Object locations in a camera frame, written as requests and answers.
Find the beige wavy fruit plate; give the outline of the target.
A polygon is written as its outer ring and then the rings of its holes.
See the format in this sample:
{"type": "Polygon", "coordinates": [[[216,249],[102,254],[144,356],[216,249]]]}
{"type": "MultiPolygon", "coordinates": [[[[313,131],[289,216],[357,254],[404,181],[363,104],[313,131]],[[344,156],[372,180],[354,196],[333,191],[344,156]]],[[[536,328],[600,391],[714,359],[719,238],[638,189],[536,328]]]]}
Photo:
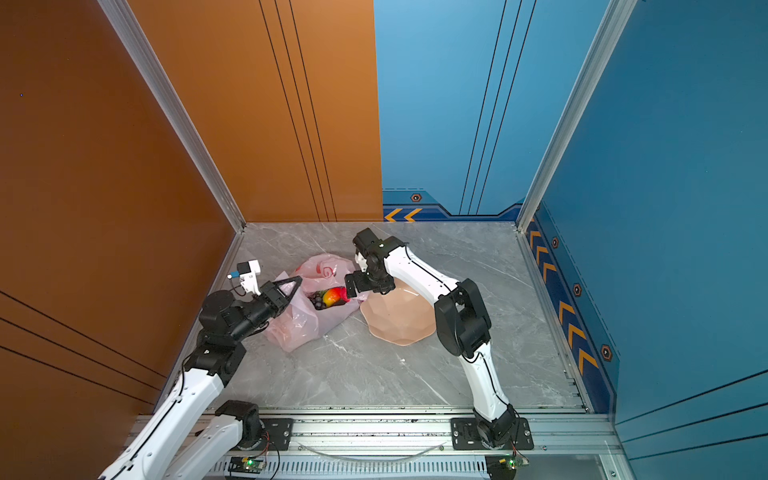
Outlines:
{"type": "Polygon", "coordinates": [[[373,336],[398,346],[414,344],[436,332],[433,305],[399,279],[387,294],[370,293],[360,310],[373,336]]]}

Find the right green circuit board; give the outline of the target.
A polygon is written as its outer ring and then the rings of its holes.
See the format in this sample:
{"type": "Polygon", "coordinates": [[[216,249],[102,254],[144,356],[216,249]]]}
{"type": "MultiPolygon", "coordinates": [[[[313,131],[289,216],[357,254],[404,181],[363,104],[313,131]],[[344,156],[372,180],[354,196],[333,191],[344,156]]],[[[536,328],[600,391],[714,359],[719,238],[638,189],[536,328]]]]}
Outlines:
{"type": "Polygon", "coordinates": [[[499,465],[507,471],[517,471],[521,467],[529,465],[529,460],[523,455],[509,455],[502,457],[498,461],[499,465]]]}

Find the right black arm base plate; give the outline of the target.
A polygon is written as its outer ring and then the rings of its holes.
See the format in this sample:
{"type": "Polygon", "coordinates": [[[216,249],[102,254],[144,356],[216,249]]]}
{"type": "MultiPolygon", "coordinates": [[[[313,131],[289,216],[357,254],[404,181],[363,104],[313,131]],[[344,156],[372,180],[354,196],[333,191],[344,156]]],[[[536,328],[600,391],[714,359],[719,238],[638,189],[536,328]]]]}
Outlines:
{"type": "Polygon", "coordinates": [[[533,434],[528,420],[519,418],[513,421],[511,433],[503,446],[490,447],[483,441],[478,428],[478,421],[472,417],[450,419],[452,448],[457,451],[469,450],[513,450],[531,451],[535,448],[533,434]]]}

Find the aluminium front rail frame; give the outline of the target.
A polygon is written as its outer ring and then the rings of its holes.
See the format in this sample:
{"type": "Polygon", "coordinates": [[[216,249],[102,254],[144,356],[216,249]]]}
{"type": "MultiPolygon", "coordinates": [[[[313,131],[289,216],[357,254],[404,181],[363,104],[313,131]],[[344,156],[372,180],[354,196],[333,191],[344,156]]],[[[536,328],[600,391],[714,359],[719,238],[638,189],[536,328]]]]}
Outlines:
{"type": "Polygon", "coordinates": [[[466,408],[265,408],[261,417],[294,419],[285,452],[231,450],[207,479],[631,479],[634,474],[604,415],[579,409],[523,409],[531,451],[452,448],[450,419],[466,408]],[[507,471],[498,461],[523,455],[529,465],[507,471]],[[267,461],[261,474],[234,474],[233,456],[267,461]]]}

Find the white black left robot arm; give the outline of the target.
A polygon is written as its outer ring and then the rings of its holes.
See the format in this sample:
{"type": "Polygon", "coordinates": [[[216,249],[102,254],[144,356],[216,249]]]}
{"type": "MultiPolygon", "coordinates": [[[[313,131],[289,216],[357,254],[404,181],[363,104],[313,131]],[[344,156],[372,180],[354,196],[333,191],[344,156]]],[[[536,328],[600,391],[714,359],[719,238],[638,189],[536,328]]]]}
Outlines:
{"type": "Polygon", "coordinates": [[[243,340],[261,333],[300,291],[302,278],[266,282],[249,300],[230,290],[209,294],[200,309],[202,330],[179,379],[138,436],[101,473],[102,479],[201,479],[232,449],[269,445],[259,407],[228,400],[187,447],[182,444],[239,368],[243,340]]]}

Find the left green circuit board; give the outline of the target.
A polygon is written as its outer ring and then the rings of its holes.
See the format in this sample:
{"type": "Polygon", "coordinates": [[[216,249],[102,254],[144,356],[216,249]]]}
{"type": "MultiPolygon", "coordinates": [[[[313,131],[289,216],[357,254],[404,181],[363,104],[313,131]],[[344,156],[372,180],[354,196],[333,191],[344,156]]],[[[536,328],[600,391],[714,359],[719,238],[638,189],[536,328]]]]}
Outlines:
{"type": "Polygon", "coordinates": [[[229,460],[227,474],[261,474],[266,468],[267,461],[255,456],[233,456],[229,460]]]}

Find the aluminium corner post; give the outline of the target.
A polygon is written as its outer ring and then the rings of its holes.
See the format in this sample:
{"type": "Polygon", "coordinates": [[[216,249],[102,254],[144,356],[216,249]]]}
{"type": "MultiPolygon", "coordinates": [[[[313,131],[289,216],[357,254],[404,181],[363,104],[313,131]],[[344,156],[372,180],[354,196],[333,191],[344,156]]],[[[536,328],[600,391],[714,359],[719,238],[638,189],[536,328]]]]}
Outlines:
{"type": "Polygon", "coordinates": [[[98,4],[226,219],[236,233],[243,232],[244,215],[129,3],[99,0],[98,4]]]}
{"type": "Polygon", "coordinates": [[[519,233],[527,231],[543,200],[636,4],[637,0],[608,3],[516,220],[519,233]]]}

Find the left aluminium corner post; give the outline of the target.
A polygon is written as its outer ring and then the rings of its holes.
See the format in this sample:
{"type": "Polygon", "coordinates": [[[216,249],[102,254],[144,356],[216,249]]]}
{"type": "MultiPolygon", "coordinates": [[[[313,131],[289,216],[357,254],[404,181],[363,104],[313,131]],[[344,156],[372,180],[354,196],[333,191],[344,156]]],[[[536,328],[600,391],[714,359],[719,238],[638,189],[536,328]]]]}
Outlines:
{"type": "Polygon", "coordinates": [[[99,0],[98,4],[226,219],[236,233],[243,232],[244,215],[129,3],[99,0]]]}

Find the pink printed plastic bag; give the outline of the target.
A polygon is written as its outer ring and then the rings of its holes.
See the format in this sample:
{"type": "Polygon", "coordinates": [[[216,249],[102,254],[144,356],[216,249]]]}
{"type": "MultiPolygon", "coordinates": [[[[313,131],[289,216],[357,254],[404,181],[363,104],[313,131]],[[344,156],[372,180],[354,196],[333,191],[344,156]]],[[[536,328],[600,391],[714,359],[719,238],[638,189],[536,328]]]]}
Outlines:
{"type": "Polygon", "coordinates": [[[345,276],[354,271],[355,264],[351,260],[326,253],[310,257],[291,274],[282,272],[277,280],[293,276],[303,279],[301,292],[279,317],[270,321],[265,330],[266,338],[286,353],[290,353],[309,341],[319,339],[341,324],[359,310],[367,299],[367,293],[363,293],[361,297],[348,297],[346,304],[321,311],[312,306],[309,297],[314,292],[345,287],[345,276]]]}

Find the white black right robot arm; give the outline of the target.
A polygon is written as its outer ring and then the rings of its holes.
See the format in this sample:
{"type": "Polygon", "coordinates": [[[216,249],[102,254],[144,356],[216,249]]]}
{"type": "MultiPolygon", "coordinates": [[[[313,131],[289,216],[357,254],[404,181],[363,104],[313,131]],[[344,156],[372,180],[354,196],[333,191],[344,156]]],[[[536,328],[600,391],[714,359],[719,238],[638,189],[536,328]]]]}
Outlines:
{"type": "Polygon", "coordinates": [[[457,357],[470,386],[481,441],[490,449],[514,447],[523,418],[504,393],[492,359],[492,321],[477,284],[451,278],[420,259],[406,242],[381,239],[365,228],[353,239],[359,268],[345,276],[350,297],[386,295],[397,280],[432,304],[438,339],[457,357]]]}

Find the dark purple grape bunch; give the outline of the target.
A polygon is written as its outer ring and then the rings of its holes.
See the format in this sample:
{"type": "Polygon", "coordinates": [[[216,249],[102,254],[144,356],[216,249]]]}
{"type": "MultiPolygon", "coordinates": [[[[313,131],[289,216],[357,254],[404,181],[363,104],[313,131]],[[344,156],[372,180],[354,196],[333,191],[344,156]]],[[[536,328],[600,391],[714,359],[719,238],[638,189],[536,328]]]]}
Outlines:
{"type": "Polygon", "coordinates": [[[312,306],[318,310],[325,310],[327,308],[332,307],[336,303],[336,299],[334,296],[331,296],[329,300],[325,299],[326,292],[325,291],[318,291],[314,292],[310,297],[309,300],[312,303],[312,306]]]}

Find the orange yellow peach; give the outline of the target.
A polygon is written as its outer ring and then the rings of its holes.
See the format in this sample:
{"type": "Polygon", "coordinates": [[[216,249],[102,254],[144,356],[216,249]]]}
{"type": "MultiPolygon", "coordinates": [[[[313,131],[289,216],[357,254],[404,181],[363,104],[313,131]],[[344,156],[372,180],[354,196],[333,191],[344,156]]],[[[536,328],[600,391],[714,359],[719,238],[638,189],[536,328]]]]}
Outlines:
{"type": "Polygon", "coordinates": [[[321,300],[325,307],[330,308],[336,305],[346,304],[349,301],[349,298],[345,287],[333,287],[322,294],[321,300]]]}

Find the right aluminium corner post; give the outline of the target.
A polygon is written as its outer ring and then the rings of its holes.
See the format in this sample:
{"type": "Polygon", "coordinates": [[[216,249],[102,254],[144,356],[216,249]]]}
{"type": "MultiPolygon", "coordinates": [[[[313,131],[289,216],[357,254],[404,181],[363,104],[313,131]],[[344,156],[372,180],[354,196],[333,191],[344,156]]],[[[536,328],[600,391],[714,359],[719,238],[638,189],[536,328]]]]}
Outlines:
{"type": "Polygon", "coordinates": [[[516,220],[519,233],[527,231],[543,200],[636,4],[637,0],[608,3],[516,220]]]}

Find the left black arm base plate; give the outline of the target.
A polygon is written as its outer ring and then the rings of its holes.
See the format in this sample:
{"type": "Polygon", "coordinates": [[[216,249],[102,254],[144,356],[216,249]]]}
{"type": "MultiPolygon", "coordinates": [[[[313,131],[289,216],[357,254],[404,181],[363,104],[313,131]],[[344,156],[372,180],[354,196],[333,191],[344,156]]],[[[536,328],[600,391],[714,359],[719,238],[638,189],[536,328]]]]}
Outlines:
{"type": "Polygon", "coordinates": [[[261,452],[270,444],[270,450],[285,452],[289,449],[294,427],[294,419],[290,417],[260,418],[261,435],[252,450],[261,452]]]}

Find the green circuit board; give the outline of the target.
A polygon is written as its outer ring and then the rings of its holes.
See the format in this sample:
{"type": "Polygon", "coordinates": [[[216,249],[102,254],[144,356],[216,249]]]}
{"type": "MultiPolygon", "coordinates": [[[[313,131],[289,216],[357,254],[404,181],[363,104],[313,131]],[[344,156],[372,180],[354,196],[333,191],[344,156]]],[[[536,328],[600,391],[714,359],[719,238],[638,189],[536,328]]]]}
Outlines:
{"type": "Polygon", "coordinates": [[[267,461],[255,456],[233,456],[229,460],[227,474],[261,474],[266,468],[267,461]]]}
{"type": "Polygon", "coordinates": [[[502,457],[498,461],[499,465],[507,471],[517,471],[521,467],[529,465],[529,460],[523,455],[509,455],[502,457]]]}

